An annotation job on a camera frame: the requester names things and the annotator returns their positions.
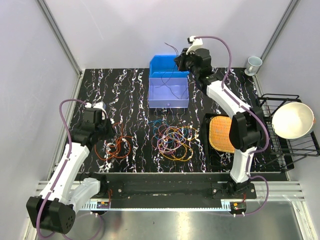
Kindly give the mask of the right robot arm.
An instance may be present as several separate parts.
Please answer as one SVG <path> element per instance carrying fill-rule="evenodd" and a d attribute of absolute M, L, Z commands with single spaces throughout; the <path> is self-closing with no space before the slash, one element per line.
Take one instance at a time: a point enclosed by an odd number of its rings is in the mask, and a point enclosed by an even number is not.
<path fill-rule="evenodd" d="M 235 152 L 230 171 L 231 180 L 227 182 L 226 189 L 230 197 L 239 198 L 252 179 L 250 169 L 254 154 L 259 152 L 258 147 L 262 142 L 265 143 L 262 151 L 269 145 L 270 137 L 263 120 L 263 111 L 240 100 L 213 73 L 208 49 L 184 48 L 174 62 L 179 71 L 191 73 L 197 88 L 218 103 L 231 118 L 228 140 Z"/>

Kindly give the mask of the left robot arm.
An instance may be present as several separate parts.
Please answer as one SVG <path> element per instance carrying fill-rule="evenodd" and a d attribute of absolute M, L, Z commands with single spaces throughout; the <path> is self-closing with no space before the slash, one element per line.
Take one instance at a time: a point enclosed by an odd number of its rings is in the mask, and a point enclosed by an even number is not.
<path fill-rule="evenodd" d="M 103 198 L 108 186 L 103 177 L 93 174 L 72 189 L 78 171 L 93 147 L 101 140 L 112 139 L 115 131 L 106 111 L 101 107 L 84 110 L 82 121 L 68 134 L 62 158 L 38 196 L 31 196 L 26 209 L 40 238 L 41 231 L 67 234 L 74 225 L 76 214 L 93 196 Z"/>

